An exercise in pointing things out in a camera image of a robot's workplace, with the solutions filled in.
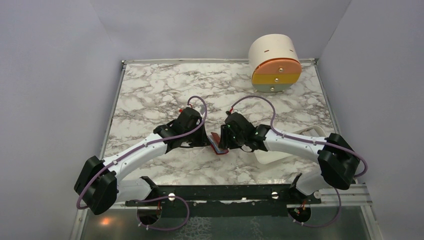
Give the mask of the credit cards in tray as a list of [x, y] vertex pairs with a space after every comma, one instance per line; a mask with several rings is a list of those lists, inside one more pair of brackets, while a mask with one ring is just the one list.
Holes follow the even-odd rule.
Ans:
[[319, 131], [317, 131], [315, 128], [304, 129], [299, 134], [303, 135], [303, 136], [307, 136], [307, 137], [320, 137], [321, 136]]

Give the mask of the red card holder wallet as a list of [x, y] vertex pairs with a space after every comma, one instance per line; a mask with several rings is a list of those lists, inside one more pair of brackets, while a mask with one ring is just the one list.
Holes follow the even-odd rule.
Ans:
[[216, 132], [211, 132], [208, 136], [207, 136], [210, 145], [213, 149], [213, 151], [215, 152], [216, 155], [225, 155], [229, 152], [228, 149], [223, 149], [219, 147], [219, 143], [221, 140], [221, 137], [218, 135], [218, 133]]

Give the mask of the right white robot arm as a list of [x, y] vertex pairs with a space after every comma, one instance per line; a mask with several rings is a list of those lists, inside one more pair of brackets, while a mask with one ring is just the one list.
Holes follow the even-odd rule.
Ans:
[[227, 116], [220, 133], [218, 146], [221, 149], [283, 152], [317, 163], [317, 170], [299, 174], [290, 185], [288, 196], [296, 204], [320, 189], [348, 190], [360, 163], [352, 148], [336, 133], [328, 137], [278, 133], [270, 125], [254, 126], [237, 112]]

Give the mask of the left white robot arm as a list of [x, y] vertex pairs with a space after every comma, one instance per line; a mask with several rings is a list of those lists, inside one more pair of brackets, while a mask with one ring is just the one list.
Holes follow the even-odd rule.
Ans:
[[94, 215], [106, 212], [117, 202], [139, 199], [144, 205], [157, 200], [157, 191], [144, 178], [125, 180], [136, 168], [170, 151], [210, 144], [205, 130], [207, 111], [184, 108], [169, 123], [159, 125], [134, 146], [113, 156], [87, 159], [73, 187], [78, 194], [76, 207], [89, 209]]

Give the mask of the white plastic tray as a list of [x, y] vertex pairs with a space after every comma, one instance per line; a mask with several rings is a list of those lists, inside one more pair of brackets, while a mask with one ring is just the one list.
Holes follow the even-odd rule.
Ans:
[[[302, 130], [309, 128], [315, 128], [317, 131], [319, 131], [320, 137], [304, 136], [300, 134]], [[288, 135], [289, 134], [287, 133], [284, 137], [282, 137], [270, 129], [265, 135], [265, 150], [256, 150], [254, 152], [258, 162], [266, 165], [278, 160], [294, 158], [295, 156], [315, 163], [318, 162], [318, 151], [324, 147], [323, 145], [318, 144], [314, 146], [311, 143], [290, 139], [288, 138]], [[312, 140], [314, 138], [324, 140], [324, 138], [327, 136], [324, 130], [317, 125], [299, 129], [290, 135], [300, 137], [304, 140]]]

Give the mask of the round pastel drawer organizer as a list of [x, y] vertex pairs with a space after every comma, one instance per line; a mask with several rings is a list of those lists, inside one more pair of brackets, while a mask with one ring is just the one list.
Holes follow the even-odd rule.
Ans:
[[302, 73], [293, 41], [284, 34], [256, 39], [248, 51], [251, 84], [262, 93], [282, 92], [295, 84]]

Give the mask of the black mounting rail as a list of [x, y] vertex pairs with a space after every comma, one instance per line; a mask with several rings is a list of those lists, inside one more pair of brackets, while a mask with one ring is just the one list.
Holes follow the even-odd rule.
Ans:
[[127, 200], [125, 206], [162, 218], [286, 217], [288, 207], [321, 203], [313, 195], [304, 200], [291, 196], [289, 184], [158, 185], [147, 200]]

